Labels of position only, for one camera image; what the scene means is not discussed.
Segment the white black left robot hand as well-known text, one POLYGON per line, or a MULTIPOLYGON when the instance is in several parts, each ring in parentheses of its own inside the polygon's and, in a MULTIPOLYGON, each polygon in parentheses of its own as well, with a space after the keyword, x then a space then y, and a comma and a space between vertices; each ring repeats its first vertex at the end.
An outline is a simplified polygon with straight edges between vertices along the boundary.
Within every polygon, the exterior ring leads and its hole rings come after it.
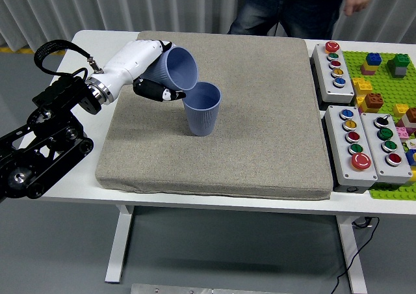
POLYGON ((86 79, 86 84, 99 104, 110 104, 118 98, 122 87, 133 85, 135 94, 153 101, 175 101, 186 97, 182 90, 141 79, 140 76, 159 57, 174 47, 160 40, 134 40, 126 43, 100 72, 86 79))

